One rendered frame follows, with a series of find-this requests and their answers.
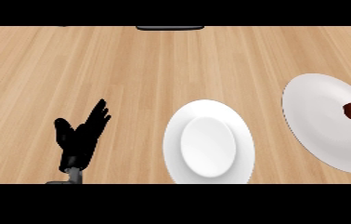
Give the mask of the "white round plate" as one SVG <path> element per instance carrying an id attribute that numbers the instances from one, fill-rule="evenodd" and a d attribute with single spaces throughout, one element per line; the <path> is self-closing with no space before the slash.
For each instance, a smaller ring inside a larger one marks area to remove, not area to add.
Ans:
<path id="1" fill-rule="evenodd" d="M 246 183 L 255 145 L 242 116 L 220 101 L 189 102 L 171 116 L 164 157 L 176 183 Z"/>

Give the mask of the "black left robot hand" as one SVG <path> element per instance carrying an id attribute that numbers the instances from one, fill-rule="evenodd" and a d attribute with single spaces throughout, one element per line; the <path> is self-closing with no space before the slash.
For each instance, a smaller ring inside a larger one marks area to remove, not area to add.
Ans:
<path id="1" fill-rule="evenodd" d="M 89 167 L 99 137 L 105 131 L 111 116 L 108 115 L 108 103 L 99 100 L 87 120 L 72 128 L 65 118 L 53 122 L 56 142 L 62 148 L 59 170 L 66 173 L 75 167 L 84 170 Z"/>

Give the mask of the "dark flat appliance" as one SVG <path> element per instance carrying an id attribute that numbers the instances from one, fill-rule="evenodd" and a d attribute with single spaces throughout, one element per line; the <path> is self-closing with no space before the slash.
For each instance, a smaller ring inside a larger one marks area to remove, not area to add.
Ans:
<path id="1" fill-rule="evenodd" d="M 205 26 L 136 26 L 142 31 L 193 31 L 201 30 Z"/>

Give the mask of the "pale grey round plate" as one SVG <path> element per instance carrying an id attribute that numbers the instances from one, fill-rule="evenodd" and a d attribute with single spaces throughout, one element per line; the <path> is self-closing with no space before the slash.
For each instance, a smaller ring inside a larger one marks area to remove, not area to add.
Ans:
<path id="1" fill-rule="evenodd" d="M 283 117 L 301 145 L 330 166 L 351 173 L 351 85 L 338 78 L 305 73 L 283 89 Z"/>

